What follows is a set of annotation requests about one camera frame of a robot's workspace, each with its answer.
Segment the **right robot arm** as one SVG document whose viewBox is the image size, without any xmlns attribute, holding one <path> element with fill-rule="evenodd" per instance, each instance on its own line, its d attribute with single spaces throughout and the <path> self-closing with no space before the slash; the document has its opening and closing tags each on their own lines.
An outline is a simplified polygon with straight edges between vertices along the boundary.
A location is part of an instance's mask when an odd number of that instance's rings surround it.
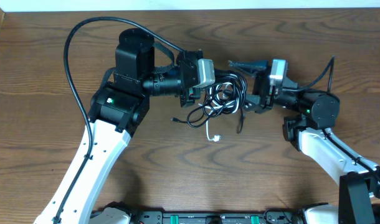
<svg viewBox="0 0 380 224">
<path fill-rule="evenodd" d="M 297 112 L 283 120 L 286 141 L 312 158 L 338 185 L 337 206 L 319 203 L 302 208 L 292 223 L 380 223 L 380 165 L 352 150 L 334 132 L 340 100 L 314 85 L 333 76 L 332 58 L 311 83 L 300 86 L 287 77 L 286 60 L 230 62 L 230 67 L 255 79 L 245 109 L 262 114 L 278 105 Z"/>
</svg>

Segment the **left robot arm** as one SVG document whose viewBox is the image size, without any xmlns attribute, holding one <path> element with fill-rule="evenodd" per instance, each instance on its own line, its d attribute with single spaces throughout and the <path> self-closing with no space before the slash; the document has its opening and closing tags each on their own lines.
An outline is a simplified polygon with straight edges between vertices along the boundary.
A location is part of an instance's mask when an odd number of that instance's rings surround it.
<svg viewBox="0 0 380 224">
<path fill-rule="evenodd" d="M 119 36 L 116 65 L 91 100 L 81 145 L 37 223 L 129 223 L 116 207 L 93 213 L 97 197 L 120 154 L 150 108 L 151 96 L 175 95 L 181 106 L 214 82 L 212 61 L 201 51 L 174 55 L 142 29 Z"/>
</svg>

